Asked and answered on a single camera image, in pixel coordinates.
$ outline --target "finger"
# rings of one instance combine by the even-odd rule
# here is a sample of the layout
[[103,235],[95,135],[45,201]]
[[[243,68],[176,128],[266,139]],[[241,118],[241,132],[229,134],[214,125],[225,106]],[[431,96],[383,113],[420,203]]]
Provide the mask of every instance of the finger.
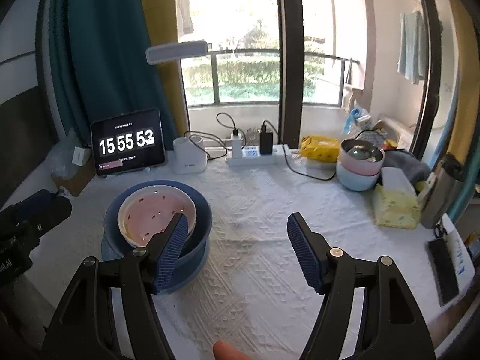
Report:
[[215,360],[250,360],[246,354],[236,350],[228,342],[223,341],[217,341],[213,345],[213,355]]

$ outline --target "textured tablecloth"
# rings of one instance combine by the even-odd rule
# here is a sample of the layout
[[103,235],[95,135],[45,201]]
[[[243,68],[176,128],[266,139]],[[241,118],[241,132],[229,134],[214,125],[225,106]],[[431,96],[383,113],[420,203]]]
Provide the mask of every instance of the textured tablecloth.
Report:
[[[299,358],[323,297],[307,286],[287,237],[287,217],[302,213],[332,247],[355,258],[391,256],[409,284],[427,322],[442,312],[425,243],[430,230],[376,227],[369,193],[343,188],[336,179],[316,181],[285,166],[229,168],[223,160],[205,172],[176,175],[168,166],[94,178],[71,217],[47,233],[31,254],[28,279],[57,306],[82,260],[101,258],[103,218],[112,200],[147,180],[191,185],[211,205],[210,255],[201,273],[171,295],[155,297],[167,339],[178,360],[213,359],[212,345],[230,341],[252,359]],[[122,351],[131,356],[119,291],[114,292]],[[354,351],[363,290],[356,289],[342,356]]]

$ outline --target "power strip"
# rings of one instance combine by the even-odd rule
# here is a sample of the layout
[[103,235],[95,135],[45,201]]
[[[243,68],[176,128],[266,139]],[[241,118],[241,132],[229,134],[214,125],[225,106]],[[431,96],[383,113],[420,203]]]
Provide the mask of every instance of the power strip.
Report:
[[[292,154],[288,145],[285,145],[285,153],[287,159],[291,159]],[[283,153],[282,145],[273,145],[271,155],[260,155],[259,146],[246,146],[242,149],[241,158],[233,158],[232,152],[229,151],[225,159],[230,167],[248,167],[257,165],[272,165],[285,163],[285,155]]]

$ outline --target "digital clock display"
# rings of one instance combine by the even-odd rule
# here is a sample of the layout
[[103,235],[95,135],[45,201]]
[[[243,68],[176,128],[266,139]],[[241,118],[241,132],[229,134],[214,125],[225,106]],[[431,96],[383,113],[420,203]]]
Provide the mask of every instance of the digital clock display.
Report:
[[158,109],[95,122],[91,132],[98,176],[165,162]]

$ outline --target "light blue bowl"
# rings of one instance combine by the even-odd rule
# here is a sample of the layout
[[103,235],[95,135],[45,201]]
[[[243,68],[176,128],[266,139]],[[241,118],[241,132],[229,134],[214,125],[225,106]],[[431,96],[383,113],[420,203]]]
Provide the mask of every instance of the light blue bowl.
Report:
[[338,181],[349,190],[361,192],[372,188],[377,180],[380,172],[374,176],[357,175],[347,169],[345,169],[340,161],[337,161],[337,177]]
[[170,293],[178,290],[195,278],[203,268],[210,250],[208,236],[212,228],[212,210],[203,195],[191,186],[172,180],[155,180],[135,185],[117,196],[106,211],[103,222],[105,234],[102,239],[102,259],[108,261],[122,258],[133,249],[125,241],[118,228],[117,216],[119,208],[127,196],[140,188],[150,185],[169,185],[182,190],[193,200],[197,212],[195,228],[183,246],[169,286],[159,294]]

